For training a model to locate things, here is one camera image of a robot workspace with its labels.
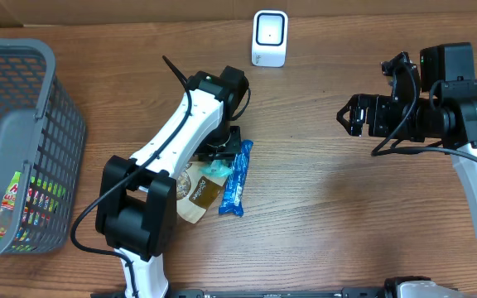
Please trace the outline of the teal snack packet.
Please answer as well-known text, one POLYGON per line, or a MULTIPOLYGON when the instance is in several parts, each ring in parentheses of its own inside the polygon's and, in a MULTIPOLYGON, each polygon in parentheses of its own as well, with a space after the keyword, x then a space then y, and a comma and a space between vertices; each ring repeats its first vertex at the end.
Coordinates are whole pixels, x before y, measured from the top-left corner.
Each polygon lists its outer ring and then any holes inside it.
POLYGON ((214 160, 201 168, 207 177, 227 178, 233 173, 230 163, 226 160, 214 160))

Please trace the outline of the beige cookie pouch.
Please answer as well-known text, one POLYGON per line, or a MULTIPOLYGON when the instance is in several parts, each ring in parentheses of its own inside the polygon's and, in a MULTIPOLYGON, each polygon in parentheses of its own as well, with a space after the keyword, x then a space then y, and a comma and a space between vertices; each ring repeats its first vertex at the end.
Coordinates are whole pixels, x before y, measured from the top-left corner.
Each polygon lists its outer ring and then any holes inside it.
POLYGON ((224 189, 227 178, 207 177, 201 168, 210 162, 192 161, 177 180, 177 213, 185 221, 196 224, 224 189))

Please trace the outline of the blue cookie packet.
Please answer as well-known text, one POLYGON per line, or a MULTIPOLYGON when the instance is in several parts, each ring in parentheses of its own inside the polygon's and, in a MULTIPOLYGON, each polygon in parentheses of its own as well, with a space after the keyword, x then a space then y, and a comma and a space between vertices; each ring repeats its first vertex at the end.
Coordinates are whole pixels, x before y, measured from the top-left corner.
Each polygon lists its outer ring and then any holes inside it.
POLYGON ((223 199, 219 206, 219 214, 235 214, 239 217, 243 216, 243 188, 248 174, 252 148, 253 141, 242 141, 240 147, 241 152, 231 163, 231 170, 233 173, 229 176, 226 182, 223 199))

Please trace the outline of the green gummy candy bag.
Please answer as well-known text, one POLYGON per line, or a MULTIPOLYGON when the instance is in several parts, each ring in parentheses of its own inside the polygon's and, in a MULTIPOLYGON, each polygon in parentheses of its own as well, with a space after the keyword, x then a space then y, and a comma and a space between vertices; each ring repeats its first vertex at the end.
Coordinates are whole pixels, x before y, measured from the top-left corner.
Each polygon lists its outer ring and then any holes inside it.
MULTIPOLYGON (((15 206, 18 191, 18 183, 21 178, 21 172, 16 171, 10 180, 2 202, 0 205, 0 240, 7 233, 10 227, 10 220, 15 206)), ((18 252, 31 252, 37 249, 37 246, 31 245, 32 242, 39 241, 42 234, 40 231, 31 228, 25 228, 24 224, 47 228, 51 221, 51 214, 55 214, 60 206, 60 199, 66 193, 66 188, 58 184, 44 182, 36 177, 31 178, 34 186, 40 187, 46 192, 40 192, 29 187, 26 195, 26 203, 22 211, 22 221, 18 229, 15 240, 18 244, 11 246, 18 252)))

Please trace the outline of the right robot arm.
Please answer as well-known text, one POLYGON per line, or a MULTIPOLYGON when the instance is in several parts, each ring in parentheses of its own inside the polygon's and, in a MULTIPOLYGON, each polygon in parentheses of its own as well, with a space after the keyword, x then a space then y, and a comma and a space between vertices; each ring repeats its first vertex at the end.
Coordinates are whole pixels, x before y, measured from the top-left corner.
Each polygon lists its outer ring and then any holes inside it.
POLYGON ((381 64, 389 95, 355 94, 337 113, 350 136, 363 127, 381 142, 372 156, 450 156, 463 186, 477 241, 477 77, 469 42, 427 47, 414 63, 402 51, 381 64))

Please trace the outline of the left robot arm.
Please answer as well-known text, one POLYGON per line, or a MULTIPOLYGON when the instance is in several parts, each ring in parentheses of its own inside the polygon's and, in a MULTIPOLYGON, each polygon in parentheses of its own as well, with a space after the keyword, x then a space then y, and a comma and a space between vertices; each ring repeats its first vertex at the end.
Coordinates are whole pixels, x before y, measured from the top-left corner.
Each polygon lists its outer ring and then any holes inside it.
POLYGON ((200 71, 180 81, 181 104, 157 135, 104 166, 95 228, 123 264, 121 297, 167 294, 162 254, 176 226, 176 182, 190 159, 232 161, 240 152, 232 122, 250 96, 245 73, 226 66, 218 76, 200 71))

